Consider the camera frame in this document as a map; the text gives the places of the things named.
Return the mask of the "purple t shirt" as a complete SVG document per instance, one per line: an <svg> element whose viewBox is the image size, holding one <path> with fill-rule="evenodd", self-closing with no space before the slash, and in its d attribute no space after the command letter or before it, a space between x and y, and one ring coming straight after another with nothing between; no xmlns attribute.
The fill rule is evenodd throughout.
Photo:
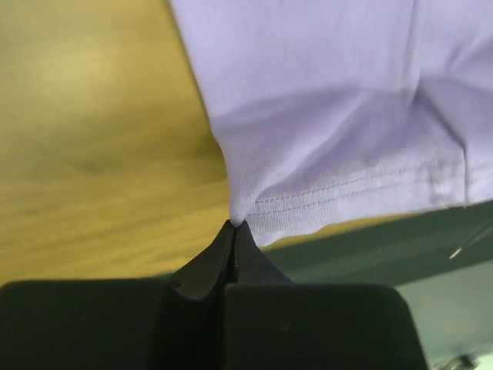
<svg viewBox="0 0 493 370"><path fill-rule="evenodd" d="M257 245L492 199L490 1L174 1Z"/></svg>

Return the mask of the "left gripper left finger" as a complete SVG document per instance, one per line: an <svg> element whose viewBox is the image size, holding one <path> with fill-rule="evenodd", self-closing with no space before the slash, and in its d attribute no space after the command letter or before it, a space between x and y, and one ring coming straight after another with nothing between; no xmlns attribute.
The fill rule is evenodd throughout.
<svg viewBox="0 0 493 370"><path fill-rule="evenodd" d="M1 288L3 369L219 369L235 230L175 274L13 281Z"/></svg>

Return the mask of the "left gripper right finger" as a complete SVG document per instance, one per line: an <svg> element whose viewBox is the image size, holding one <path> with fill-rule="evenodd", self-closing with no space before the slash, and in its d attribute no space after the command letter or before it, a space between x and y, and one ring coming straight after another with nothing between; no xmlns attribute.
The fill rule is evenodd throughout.
<svg viewBox="0 0 493 370"><path fill-rule="evenodd" d="M407 302L392 287L295 284L235 230L225 287L227 369L426 369Z"/></svg>

